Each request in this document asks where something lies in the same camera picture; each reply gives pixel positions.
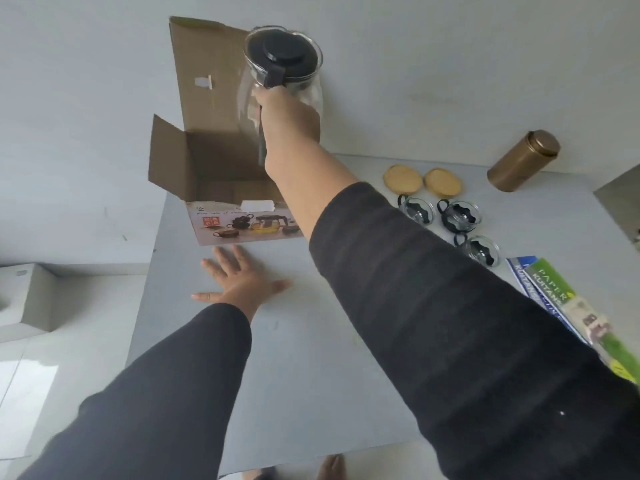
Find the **black sleeve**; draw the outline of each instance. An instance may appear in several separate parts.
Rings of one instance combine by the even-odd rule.
[[[20,480],[215,479],[250,350],[244,313],[208,306],[88,397]]]
[[[640,401],[553,316],[365,183],[310,240],[450,479],[640,478]]]

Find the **tabletop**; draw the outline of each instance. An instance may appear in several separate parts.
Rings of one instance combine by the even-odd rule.
[[[396,203],[382,175],[400,161],[339,158]],[[460,198],[483,211],[474,233],[498,243],[505,257],[549,259],[640,354],[640,257],[581,177],[542,172],[507,194],[488,183],[484,167],[405,163],[421,174],[434,166],[455,172],[464,182]],[[438,201],[425,189],[416,196]],[[437,219],[429,229],[451,242]],[[290,278],[294,286],[263,305],[253,320],[252,352],[228,425],[220,475],[420,438],[411,412],[316,271],[307,241],[245,246],[274,276]],[[204,307],[190,295],[216,290],[199,266],[210,256],[211,247],[198,246],[183,202],[168,194],[127,363]],[[494,272],[517,286],[507,263]],[[439,472],[435,453],[429,455]]]

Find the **cup handle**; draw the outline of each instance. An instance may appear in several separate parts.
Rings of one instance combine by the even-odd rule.
[[[447,206],[446,206],[444,209],[441,209],[441,208],[440,208],[440,202],[444,202]],[[439,213],[441,213],[441,214],[443,214],[443,213],[444,213],[444,211],[445,211],[446,209],[448,209],[448,208],[449,208],[449,199],[445,199],[445,198],[440,199],[440,200],[438,201],[438,203],[436,204],[436,207],[438,208],[438,212],[439,212]]]
[[[285,71],[286,69],[284,67],[277,65],[272,66],[264,77],[264,88],[270,89],[276,86],[284,86]],[[258,147],[258,164],[264,166],[264,161],[267,160],[267,142],[264,140],[264,130],[262,129],[262,106],[260,106],[259,110],[259,119],[258,137],[260,138],[260,144]]]
[[[463,240],[462,242],[458,242],[458,238],[462,236]],[[462,246],[462,244],[464,244],[465,242],[467,242],[469,240],[469,236],[467,235],[467,233],[462,233],[462,234],[454,234],[453,236],[453,244],[455,245],[455,247],[459,248],[460,246]]]

